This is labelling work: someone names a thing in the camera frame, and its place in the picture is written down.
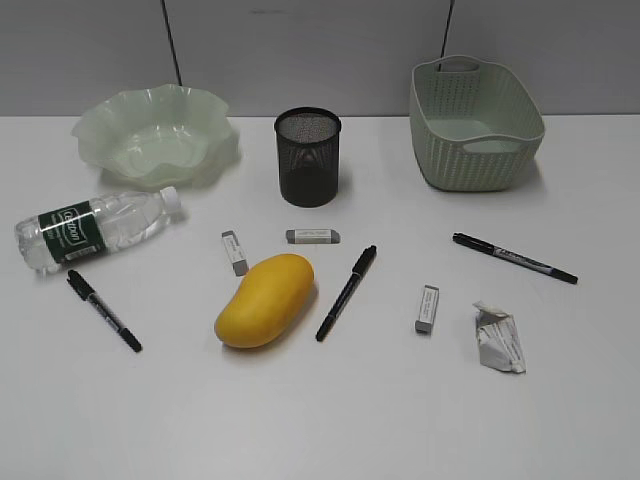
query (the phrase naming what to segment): basket handle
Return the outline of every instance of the basket handle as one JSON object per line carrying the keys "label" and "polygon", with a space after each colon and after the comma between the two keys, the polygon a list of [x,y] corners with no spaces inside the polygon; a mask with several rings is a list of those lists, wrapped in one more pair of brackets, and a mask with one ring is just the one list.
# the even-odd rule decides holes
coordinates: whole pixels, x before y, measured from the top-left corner
{"label": "basket handle", "polygon": [[464,68],[462,70],[457,71],[456,73],[464,73],[464,72],[474,72],[480,68],[480,66],[485,63],[482,60],[478,60],[475,57],[470,57],[468,55],[449,55],[448,57],[442,57],[438,60],[431,62],[431,64],[437,68],[438,72],[442,71],[442,68],[445,64],[450,66],[459,65],[462,67],[471,67]]}
{"label": "basket handle", "polygon": [[477,137],[477,138],[471,138],[469,140],[463,140],[461,142],[457,142],[462,149],[467,152],[467,153],[478,153],[478,151],[473,151],[470,150],[469,147],[472,145],[481,145],[483,143],[486,142],[507,142],[512,144],[514,147],[512,149],[509,150],[501,150],[501,151],[491,151],[491,150],[487,150],[487,151],[482,151],[482,153],[515,153],[518,150],[522,149],[523,147],[527,147],[529,145],[531,145],[532,143],[536,142],[537,139],[533,139],[533,140],[529,140],[529,139],[523,139],[523,138],[519,138],[519,137],[513,137],[511,135],[501,135],[501,134],[494,134],[494,135],[486,135],[483,137]]}

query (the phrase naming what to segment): pencil holder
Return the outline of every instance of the pencil holder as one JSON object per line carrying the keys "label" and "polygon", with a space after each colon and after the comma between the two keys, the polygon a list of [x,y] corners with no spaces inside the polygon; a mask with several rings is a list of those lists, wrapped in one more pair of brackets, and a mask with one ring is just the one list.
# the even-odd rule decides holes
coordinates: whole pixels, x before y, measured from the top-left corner
{"label": "pencil holder", "polygon": [[422,175],[441,190],[508,188],[544,136],[538,108],[507,67],[460,55],[413,69],[410,117]]}
{"label": "pencil holder", "polygon": [[284,112],[275,123],[280,193],[299,207],[318,207],[338,192],[340,119],[321,108]]}

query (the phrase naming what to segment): bottle cap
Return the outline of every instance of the bottle cap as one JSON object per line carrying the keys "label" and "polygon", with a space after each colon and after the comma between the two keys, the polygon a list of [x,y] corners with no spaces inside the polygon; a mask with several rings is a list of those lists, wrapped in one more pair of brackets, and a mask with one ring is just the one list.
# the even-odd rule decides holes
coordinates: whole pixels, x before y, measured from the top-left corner
{"label": "bottle cap", "polygon": [[164,200],[164,211],[169,215],[177,213],[182,208],[178,192],[173,187],[166,187],[160,190],[160,196]]}

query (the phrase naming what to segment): green label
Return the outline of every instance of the green label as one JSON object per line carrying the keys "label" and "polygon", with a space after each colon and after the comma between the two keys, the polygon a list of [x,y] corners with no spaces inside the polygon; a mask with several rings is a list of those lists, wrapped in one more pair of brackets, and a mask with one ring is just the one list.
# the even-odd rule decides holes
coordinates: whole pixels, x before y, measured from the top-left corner
{"label": "green label", "polygon": [[94,255],[106,248],[89,202],[43,213],[38,221],[56,263]]}

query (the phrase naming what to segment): black marker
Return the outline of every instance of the black marker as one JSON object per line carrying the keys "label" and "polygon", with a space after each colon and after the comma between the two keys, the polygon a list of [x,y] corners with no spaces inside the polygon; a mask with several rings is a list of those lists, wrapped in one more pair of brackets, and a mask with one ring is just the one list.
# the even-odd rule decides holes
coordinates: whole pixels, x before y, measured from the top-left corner
{"label": "black marker", "polygon": [[469,235],[465,235],[464,233],[454,233],[453,241],[460,245],[464,245],[465,247],[473,248],[474,250],[477,250],[479,252],[486,253],[487,255],[493,255],[494,257],[501,258],[502,260],[506,260],[508,262],[530,268],[531,270],[535,270],[536,272],[544,273],[545,275],[557,278],[558,280],[562,280],[563,282],[572,283],[574,285],[578,283],[578,277],[575,277],[570,273],[563,272],[562,270],[558,270],[557,268],[545,265],[544,263],[536,262],[535,260],[531,260],[530,258],[523,257],[522,255],[518,255],[517,253],[510,252],[509,250],[505,250],[504,248],[496,247],[495,245],[491,245],[488,242],[470,237]]}
{"label": "black marker", "polygon": [[340,292],[340,295],[338,296],[336,303],[333,304],[329,315],[327,315],[327,318],[325,318],[322,325],[320,325],[320,329],[318,330],[318,333],[316,333],[316,340],[321,342],[324,340],[324,337],[327,336],[327,333],[329,333],[329,330],[331,330],[331,327],[333,327],[333,324],[336,322],[336,318],[338,318],[340,310],[342,310],[342,307],[347,303],[347,300],[349,300],[349,297],[360,283],[360,280],[362,280],[362,277],[369,268],[369,265],[371,265],[375,256],[375,245],[365,248],[364,252],[362,252],[362,255],[360,255],[360,258],[351,270],[352,273],[349,281],[342,289],[342,292]]}
{"label": "black marker", "polygon": [[69,278],[67,279],[69,285],[76,291],[82,300],[88,300],[93,308],[98,310],[98,313],[102,315],[111,328],[113,328],[120,337],[127,342],[134,352],[140,353],[142,351],[142,345],[133,336],[133,333],[125,327],[122,322],[116,317],[116,314],[111,311],[109,307],[102,301],[96,291],[91,288],[84,278],[80,276],[75,270],[69,270]]}

